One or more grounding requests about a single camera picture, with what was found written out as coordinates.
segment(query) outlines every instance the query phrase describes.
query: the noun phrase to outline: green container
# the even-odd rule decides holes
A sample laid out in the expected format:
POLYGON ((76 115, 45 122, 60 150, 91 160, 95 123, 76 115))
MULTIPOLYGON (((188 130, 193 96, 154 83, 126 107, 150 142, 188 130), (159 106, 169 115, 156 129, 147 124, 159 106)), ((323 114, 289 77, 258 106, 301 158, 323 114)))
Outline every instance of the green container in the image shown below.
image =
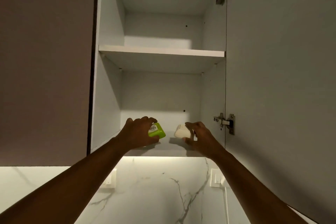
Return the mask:
POLYGON ((150 137, 159 136, 159 138, 161 139, 161 138, 164 138, 166 136, 166 133, 163 131, 162 127, 157 122, 157 123, 152 124, 152 126, 150 127, 150 129, 148 131, 148 135, 150 137))

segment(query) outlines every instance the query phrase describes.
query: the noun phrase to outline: forearm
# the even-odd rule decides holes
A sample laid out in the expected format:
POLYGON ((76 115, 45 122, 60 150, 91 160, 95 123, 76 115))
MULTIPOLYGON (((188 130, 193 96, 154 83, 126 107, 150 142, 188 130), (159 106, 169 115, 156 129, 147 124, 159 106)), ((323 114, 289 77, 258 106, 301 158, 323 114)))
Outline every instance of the forearm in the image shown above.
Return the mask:
POLYGON ((213 160, 230 184, 251 224, 306 224, 224 148, 219 150, 213 160))
POLYGON ((0 214, 0 223, 74 223, 126 151, 112 138, 0 214))

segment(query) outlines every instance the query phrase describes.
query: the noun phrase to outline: switch plate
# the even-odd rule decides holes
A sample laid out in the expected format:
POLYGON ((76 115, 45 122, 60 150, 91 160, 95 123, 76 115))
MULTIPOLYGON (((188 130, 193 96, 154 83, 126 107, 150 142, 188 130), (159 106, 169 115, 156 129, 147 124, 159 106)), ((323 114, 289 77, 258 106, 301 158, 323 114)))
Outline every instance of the switch plate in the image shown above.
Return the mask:
POLYGON ((211 181, 210 187, 219 188, 221 186, 221 180, 224 178, 220 169, 211 169, 211 181))
POLYGON ((103 181, 100 188, 114 189, 117 185, 117 170, 113 169, 111 173, 103 181))

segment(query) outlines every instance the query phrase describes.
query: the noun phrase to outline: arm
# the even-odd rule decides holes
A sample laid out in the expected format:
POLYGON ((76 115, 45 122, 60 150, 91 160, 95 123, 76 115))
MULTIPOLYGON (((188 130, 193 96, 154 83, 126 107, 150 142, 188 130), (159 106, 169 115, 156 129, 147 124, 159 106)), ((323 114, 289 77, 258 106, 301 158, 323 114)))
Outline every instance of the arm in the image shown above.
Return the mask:
POLYGON ((154 122, 129 118, 115 138, 0 214, 0 223, 74 223, 126 152, 159 141, 148 136, 154 122))
POLYGON ((197 141, 183 139, 217 164, 251 224, 307 224, 227 152, 202 122, 187 122, 186 126, 189 130, 194 130, 197 141))

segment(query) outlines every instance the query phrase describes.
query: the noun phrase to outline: barcode label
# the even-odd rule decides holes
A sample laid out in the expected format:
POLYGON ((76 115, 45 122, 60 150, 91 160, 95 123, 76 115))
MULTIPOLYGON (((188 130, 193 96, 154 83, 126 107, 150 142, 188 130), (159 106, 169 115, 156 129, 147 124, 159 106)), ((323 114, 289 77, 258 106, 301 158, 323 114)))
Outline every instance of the barcode label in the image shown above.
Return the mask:
POLYGON ((157 130, 158 130, 158 127, 157 127, 155 124, 153 124, 153 125, 150 127, 149 132, 154 132, 154 131, 157 131, 157 130))

